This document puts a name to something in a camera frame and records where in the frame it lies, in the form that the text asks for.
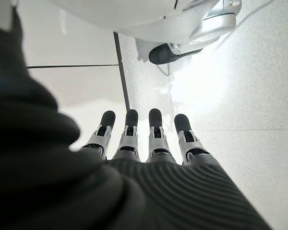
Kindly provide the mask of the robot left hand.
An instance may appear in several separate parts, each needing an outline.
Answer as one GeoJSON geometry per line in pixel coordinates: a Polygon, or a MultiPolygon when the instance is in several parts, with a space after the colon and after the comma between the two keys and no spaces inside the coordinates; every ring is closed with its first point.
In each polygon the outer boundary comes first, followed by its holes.
{"type": "Polygon", "coordinates": [[[267,230],[214,161],[101,160],[31,78],[18,17],[0,29],[0,230],[267,230]]]}

